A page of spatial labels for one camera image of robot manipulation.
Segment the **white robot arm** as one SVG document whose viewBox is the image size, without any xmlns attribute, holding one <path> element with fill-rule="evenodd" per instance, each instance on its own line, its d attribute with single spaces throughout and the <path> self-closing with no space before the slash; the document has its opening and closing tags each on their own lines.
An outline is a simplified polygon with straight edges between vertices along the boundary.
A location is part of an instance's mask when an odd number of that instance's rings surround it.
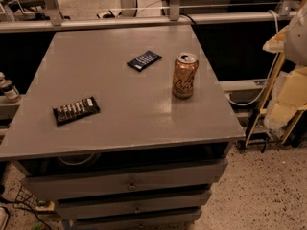
<svg viewBox="0 0 307 230">
<path fill-rule="evenodd" d="M 266 128 L 279 129 L 307 104 L 307 4 L 288 26 L 264 44 L 263 50 L 284 53 L 285 59 L 295 64 L 290 73 L 281 72 L 277 77 L 264 118 Z"/>
</svg>

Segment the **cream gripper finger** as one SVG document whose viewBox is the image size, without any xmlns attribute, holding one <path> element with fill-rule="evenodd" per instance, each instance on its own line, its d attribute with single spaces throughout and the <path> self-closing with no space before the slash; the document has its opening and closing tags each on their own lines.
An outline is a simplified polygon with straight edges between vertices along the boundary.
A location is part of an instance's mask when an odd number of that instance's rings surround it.
<svg viewBox="0 0 307 230">
<path fill-rule="evenodd" d="M 264 125 L 268 129 L 280 129 L 295 116 L 298 109 L 307 104 L 307 67 L 296 66 L 293 71 L 281 71 L 272 89 Z"/>
<path fill-rule="evenodd" d="M 273 36 L 263 45 L 263 50 L 270 53 L 283 53 L 286 32 L 286 27 L 281 29 L 275 36 Z"/>
</svg>

